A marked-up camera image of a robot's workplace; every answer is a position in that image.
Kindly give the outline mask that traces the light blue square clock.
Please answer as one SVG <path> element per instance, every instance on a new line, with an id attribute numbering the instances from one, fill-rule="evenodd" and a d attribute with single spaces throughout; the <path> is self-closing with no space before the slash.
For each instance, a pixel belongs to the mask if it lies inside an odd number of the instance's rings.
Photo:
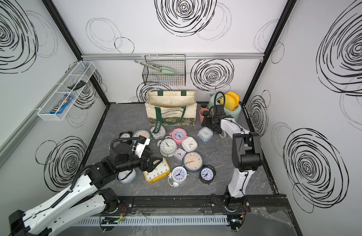
<path id="1" fill-rule="evenodd" d="M 213 135 L 214 132 L 207 127 L 203 127 L 198 131 L 198 138 L 205 143 L 209 142 L 212 139 Z"/>

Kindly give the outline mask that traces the green round alarm clock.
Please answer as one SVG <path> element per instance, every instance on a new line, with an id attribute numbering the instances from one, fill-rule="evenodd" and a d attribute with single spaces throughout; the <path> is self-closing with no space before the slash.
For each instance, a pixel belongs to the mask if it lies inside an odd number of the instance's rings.
<path id="1" fill-rule="evenodd" d="M 133 134 L 133 137 L 140 137 L 140 136 L 152 140 L 152 133 L 146 129 L 140 129 Z"/>

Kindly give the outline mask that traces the cream canvas tote bag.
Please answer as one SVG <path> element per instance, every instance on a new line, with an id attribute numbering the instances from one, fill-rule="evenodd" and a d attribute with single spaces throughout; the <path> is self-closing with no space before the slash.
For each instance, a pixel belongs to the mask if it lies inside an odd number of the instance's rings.
<path id="1" fill-rule="evenodd" d="M 196 92 L 150 91 L 145 108 L 151 126 L 194 126 L 197 114 Z"/>

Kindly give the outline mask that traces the black round alarm clock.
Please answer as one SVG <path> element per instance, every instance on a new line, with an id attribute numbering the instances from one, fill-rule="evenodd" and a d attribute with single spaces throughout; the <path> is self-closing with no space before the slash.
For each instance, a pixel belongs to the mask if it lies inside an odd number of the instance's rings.
<path id="1" fill-rule="evenodd" d="M 211 184 L 216 177 L 216 170 L 211 165 L 204 165 L 199 172 L 199 180 L 203 184 Z"/>

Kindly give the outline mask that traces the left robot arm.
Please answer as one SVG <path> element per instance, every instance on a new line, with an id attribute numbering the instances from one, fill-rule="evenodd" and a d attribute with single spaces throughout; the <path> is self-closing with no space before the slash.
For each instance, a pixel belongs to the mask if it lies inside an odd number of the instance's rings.
<path id="1" fill-rule="evenodd" d="M 146 144 L 132 148 L 127 143 L 110 146 L 109 155 L 82 168 L 70 186 L 27 211 L 17 210 L 9 216 L 11 236 L 54 236 L 84 218 L 102 212 L 127 209 L 114 190 L 105 186 L 119 173 L 135 168 L 152 172 L 163 158 L 152 156 Z"/>

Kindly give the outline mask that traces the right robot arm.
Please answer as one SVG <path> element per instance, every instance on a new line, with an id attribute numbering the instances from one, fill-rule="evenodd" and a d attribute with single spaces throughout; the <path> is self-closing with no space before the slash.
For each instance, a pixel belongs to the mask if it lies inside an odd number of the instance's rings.
<path id="1" fill-rule="evenodd" d="M 232 139 L 232 163 L 234 173 L 224 194 L 224 205 L 233 210 L 234 204 L 246 206 L 246 189 L 249 180 L 263 163 L 260 136 L 250 132 L 224 111 L 223 105 L 215 105 L 203 112 L 202 126 L 215 134 L 227 134 Z"/>

